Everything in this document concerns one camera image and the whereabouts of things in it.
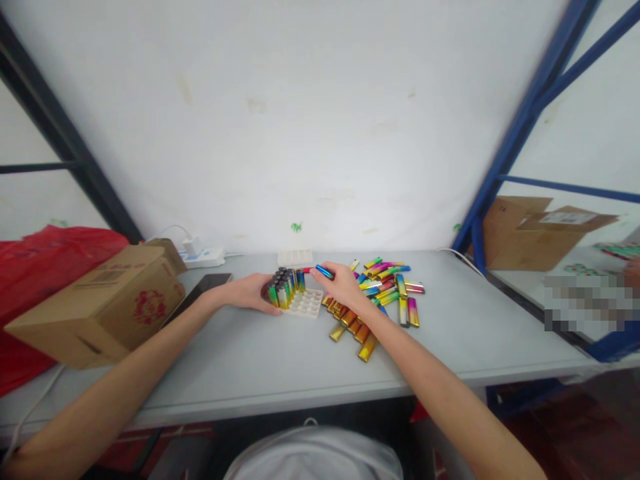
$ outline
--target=red plastic bag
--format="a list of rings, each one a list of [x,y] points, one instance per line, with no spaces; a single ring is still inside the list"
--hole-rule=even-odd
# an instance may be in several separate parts
[[[111,230],[52,225],[20,241],[0,242],[0,397],[56,363],[4,326],[128,244]]]

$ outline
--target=power strip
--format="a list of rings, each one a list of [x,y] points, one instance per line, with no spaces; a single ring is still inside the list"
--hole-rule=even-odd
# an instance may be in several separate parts
[[[206,247],[198,255],[191,255],[186,251],[178,252],[188,269],[218,267],[225,262],[225,250],[222,247]]]

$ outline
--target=red printed logo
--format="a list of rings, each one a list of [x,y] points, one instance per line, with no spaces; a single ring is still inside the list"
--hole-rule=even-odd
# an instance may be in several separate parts
[[[133,318],[136,322],[150,325],[165,316],[165,296],[158,290],[142,290],[135,300]]]

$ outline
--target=green mark on wall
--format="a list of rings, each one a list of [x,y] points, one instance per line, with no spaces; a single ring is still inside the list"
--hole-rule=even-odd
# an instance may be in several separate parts
[[[54,225],[56,227],[60,227],[60,228],[68,228],[69,224],[67,223],[66,220],[60,220],[60,219],[51,219],[49,220],[49,224],[50,225]]]

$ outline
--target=right hand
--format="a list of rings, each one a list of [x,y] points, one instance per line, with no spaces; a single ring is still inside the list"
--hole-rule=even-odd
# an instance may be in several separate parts
[[[356,282],[353,272],[346,265],[334,262],[324,262],[323,268],[330,270],[335,275],[333,280],[329,280],[316,269],[311,269],[311,276],[316,282],[322,285],[328,294],[337,302],[353,307],[362,300],[366,300],[365,294],[360,290],[360,285]]]

